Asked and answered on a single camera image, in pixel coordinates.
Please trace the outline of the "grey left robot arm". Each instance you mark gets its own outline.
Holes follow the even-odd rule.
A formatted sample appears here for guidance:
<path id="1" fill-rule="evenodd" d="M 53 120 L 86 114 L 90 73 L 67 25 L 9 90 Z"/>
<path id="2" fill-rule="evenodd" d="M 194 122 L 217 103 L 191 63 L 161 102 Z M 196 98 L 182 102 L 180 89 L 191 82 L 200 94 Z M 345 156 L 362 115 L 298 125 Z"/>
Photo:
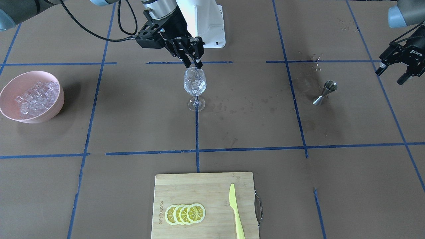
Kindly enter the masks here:
<path id="1" fill-rule="evenodd" d="M 403 63 L 406 72 L 397 80 L 403 85 L 413 77 L 424 74 L 425 60 L 425 2 L 423 0 L 398 0 L 388 10 L 387 21 L 390 28 L 414 27 L 389 43 L 379 56 L 380 67 L 375 71 L 380 76 L 388 66 Z"/>

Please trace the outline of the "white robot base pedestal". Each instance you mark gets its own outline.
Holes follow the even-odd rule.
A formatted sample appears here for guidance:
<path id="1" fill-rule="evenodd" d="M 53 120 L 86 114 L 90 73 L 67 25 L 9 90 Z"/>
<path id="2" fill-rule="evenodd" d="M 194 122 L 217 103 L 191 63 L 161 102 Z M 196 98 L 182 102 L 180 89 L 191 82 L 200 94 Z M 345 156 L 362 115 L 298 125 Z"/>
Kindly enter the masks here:
<path id="1" fill-rule="evenodd" d="M 193 37 L 203 39 L 204 48 L 223 48 L 226 45 L 222 6 L 215 0 L 177 0 L 187 30 Z"/>

